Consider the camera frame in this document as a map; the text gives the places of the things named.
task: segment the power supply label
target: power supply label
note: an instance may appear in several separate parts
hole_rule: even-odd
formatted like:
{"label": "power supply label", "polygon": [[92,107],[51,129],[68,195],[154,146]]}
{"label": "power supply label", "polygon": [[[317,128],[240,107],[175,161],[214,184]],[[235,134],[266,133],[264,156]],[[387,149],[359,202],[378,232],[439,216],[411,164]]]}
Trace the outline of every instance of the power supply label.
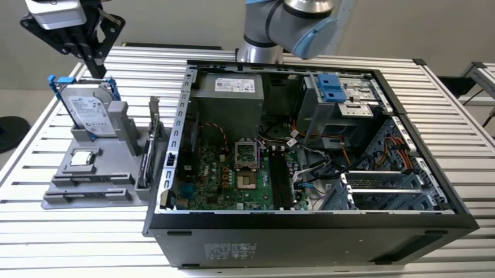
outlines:
{"label": "power supply label", "polygon": [[70,97],[75,118],[96,136],[115,135],[103,102],[96,97]]}
{"label": "power supply label", "polygon": [[256,243],[206,243],[207,259],[252,259]]}
{"label": "power supply label", "polygon": [[252,79],[218,78],[215,80],[215,91],[255,93],[255,81]]}

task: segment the silver cylinder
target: silver cylinder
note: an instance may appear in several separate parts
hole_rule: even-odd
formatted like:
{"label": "silver cylinder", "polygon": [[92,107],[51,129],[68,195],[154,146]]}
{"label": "silver cylinder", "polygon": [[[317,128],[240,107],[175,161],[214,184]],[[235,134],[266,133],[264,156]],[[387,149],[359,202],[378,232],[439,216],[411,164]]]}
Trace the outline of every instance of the silver cylinder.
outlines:
{"label": "silver cylinder", "polygon": [[326,13],[334,9],[331,0],[285,0],[285,3],[306,13]]}
{"label": "silver cylinder", "polygon": [[238,51],[236,60],[243,63],[282,64],[285,60],[283,48],[281,46],[258,47],[244,41]]}

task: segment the hard disk drive label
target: hard disk drive label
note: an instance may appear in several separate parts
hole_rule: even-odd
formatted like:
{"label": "hard disk drive label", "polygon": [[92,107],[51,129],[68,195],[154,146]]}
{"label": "hard disk drive label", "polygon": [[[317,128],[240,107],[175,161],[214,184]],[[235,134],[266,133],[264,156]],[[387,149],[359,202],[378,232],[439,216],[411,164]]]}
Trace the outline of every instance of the hard disk drive label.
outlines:
{"label": "hard disk drive label", "polygon": [[96,136],[115,135],[103,102],[96,97],[70,97],[75,118],[84,125],[84,129]]}

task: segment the metal rail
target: metal rail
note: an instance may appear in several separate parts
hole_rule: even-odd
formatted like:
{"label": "metal rail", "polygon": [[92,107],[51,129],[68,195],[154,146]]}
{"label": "metal rail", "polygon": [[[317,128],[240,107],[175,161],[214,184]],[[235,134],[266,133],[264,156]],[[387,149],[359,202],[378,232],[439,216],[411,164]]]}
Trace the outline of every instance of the metal rail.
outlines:
{"label": "metal rail", "polygon": [[[231,51],[143,47],[111,51],[108,75],[119,80],[138,125],[150,122],[150,96],[160,97],[162,121],[172,124],[188,59],[234,61],[235,55]],[[42,196],[72,138],[67,111],[52,101],[0,172],[3,277],[75,273],[95,277],[495,277],[495,143],[430,69],[409,59],[321,56],[303,61],[286,55],[285,61],[382,71],[481,230],[406,266],[174,269],[154,239],[142,236],[146,207],[42,209]],[[90,73],[83,70],[78,76],[90,77]]]}

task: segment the gray 3d-printed holder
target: gray 3d-printed holder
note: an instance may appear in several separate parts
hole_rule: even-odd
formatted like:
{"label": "gray 3d-printed holder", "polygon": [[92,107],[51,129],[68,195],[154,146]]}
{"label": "gray 3d-printed holder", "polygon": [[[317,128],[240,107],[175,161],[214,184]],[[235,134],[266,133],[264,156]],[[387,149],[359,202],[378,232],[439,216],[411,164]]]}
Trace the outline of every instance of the gray 3d-printed holder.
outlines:
{"label": "gray 3d-printed holder", "polygon": [[[146,206],[150,188],[138,188],[136,180],[142,170],[142,160],[148,128],[136,128],[127,117],[128,105],[112,101],[108,117],[118,137],[91,138],[86,130],[72,129],[75,136],[58,172],[52,178],[50,190],[43,196],[44,209],[83,207]],[[156,141],[156,161],[154,180],[162,173],[171,130],[163,128],[164,136]],[[78,152],[88,156],[87,164],[72,165]]]}

